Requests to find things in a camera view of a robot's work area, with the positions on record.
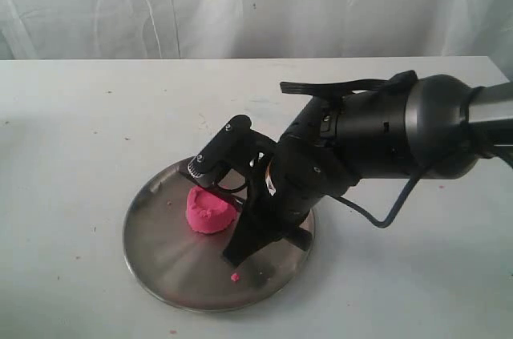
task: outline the white fabric curtain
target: white fabric curtain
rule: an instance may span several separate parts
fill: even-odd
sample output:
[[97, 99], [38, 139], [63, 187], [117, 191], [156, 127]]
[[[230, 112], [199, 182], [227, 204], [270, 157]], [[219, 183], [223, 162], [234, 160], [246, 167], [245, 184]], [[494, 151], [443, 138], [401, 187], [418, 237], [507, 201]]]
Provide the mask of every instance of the white fabric curtain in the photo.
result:
[[0, 58], [489, 55], [513, 0], [0, 0]]

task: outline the stainless steel plate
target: stainless steel plate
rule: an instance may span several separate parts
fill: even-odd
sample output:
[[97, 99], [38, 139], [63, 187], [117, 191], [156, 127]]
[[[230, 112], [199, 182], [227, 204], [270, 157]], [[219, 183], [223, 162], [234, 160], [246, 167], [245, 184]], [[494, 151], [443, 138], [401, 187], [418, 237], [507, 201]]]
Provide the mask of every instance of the stainless steel plate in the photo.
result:
[[[137, 194], [128, 210], [123, 244], [128, 268], [161, 301], [196, 311], [225, 311], [273, 295], [305, 262], [303, 252], [285, 240], [249, 257], [236, 270], [221, 258], [236, 221], [223, 232], [193, 232], [185, 219], [193, 184], [178, 173], [179, 163], [164, 169]], [[223, 185], [234, 188], [241, 176], [231, 171]], [[302, 227], [314, 232], [313, 213]], [[237, 272], [236, 283], [230, 276]]]

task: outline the pink dough crumb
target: pink dough crumb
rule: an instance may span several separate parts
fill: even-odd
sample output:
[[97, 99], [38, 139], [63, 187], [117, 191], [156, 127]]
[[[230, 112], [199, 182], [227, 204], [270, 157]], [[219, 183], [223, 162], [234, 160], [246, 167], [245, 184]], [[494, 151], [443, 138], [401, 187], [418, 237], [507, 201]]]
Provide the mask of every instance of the pink dough crumb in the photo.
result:
[[216, 233], [236, 218], [236, 209], [202, 187], [195, 186], [187, 196], [186, 218], [192, 231]]

